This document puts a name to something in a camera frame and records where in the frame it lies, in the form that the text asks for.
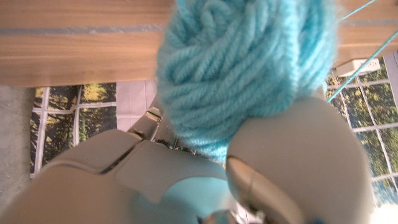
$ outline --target window pane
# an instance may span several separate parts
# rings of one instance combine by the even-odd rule
[[[347,81],[349,79],[349,77],[337,77],[337,84],[342,85],[344,84],[345,81]],[[348,84],[355,84],[358,83],[357,79],[354,78],[351,82],[349,82]]]
[[[371,170],[374,177],[388,174],[387,161],[381,148],[376,131],[366,131],[356,133],[357,138],[361,141],[366,150],[369,161],[371,163]]]
[[[346,88],[342,91],[342,94],[347,105],[351,127],[360,128],[373,125],[368,107],[359,87]]]
[[[326,84],[327,84],[328,86],[330,86],[330,85],[337,85],[337,82],[335,82],[335,79],[333,78],[333,75],[329,75],[329,76],[326,78]]]
[[[326,91],[326,98],[329,98],[332,94],[334,94],[336,90],[327,90]],[[345,113],[343,99],[341,99],[340,94],[337,95],[332,101],[330,102],[340,113],[340,115],[347,121],[347,115]]]
[[[86,141],[96,134],[116,129],[116,107],[81,108],[79,117],[79,140]]]
[[[397,189],[392,182],[392,179],[388,178],[373,182],[374,196],[376,196],[376,205],[381,206],[385,203],[398,203]]]
[[[47,115],[45,126],[45,141],[43,151],[43,165],[47,164],[61,152],[73,146],[73,119],[75,114]]]
[[[116,83],[87,84],[81,91],[80,103],[105,103],[116,101]]]
[[[364,91],[377,124],[398,122],[397,106],[389,83],[366,86]]]
[[[380,130],[392,170],[398,172],[398,128]]]
[[[76,105],[79,86],[51,87],[49,94],[50,110],[70,110]]]
[[[361,75],[359,76],[359,80],[361,80],[361,82],[370,82],[370,81],[388,79],[386,65],[384,64],[383,58],[379,58],[379,63],[381,68],[380,70],[368,73],[366,75]]]
[[[32,116],[30,117],[30,173],[31,174],[34,174],[35,172],[39,125],[40,125],[40,113],[32,112]]]

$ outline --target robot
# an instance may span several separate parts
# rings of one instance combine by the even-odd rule
[[[154,100],[128,132],[103,132],[47,164],[0,223],[369,223],[366,155],[319,98],[247,119],[224,166],[194,154]]]

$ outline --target yarn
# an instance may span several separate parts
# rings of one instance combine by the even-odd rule
[[[279,114],[322,85],[336,25],[333,0],[177,0],[156,73],[176,135],[224,162],[246,118]]]

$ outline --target tree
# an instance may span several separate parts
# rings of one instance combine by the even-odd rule
[[[364,87],[376,124],[398,122],[398,111],[389,83]]]
[[[51,87],[49,94],[50,110],[70,110],[76,105],[79,86]]]
[[[359,87],[345,88],[342,91],[347,105],[347,112],[352,128],[360,128],[373,125],[368,107],[364,101]]]
[[[381,143],[377,137],[376,131],[366,131],[356,133],[366,150],[373,176],[388,174],[387,161],[381,148]]]
[[[398,128],[383,129],[380,131],[386,146],[393,172],[398,172]]]
[[[81,92],[81,103],[104,103],[116,101],[116,84],[84,85]]]
[[[39,135],[40,113],[32,112],[30,117],[30,173],[35,172],[37,136]]]
[[[47,115],[47,124],[45,127],[45,141],[43,164],[47,164],[61,152],[73,145],[73,119],[72,114],[51,114]]]
[[[80,142],[103,131],[116,129],[116,107],[83,108],[79,117]]]

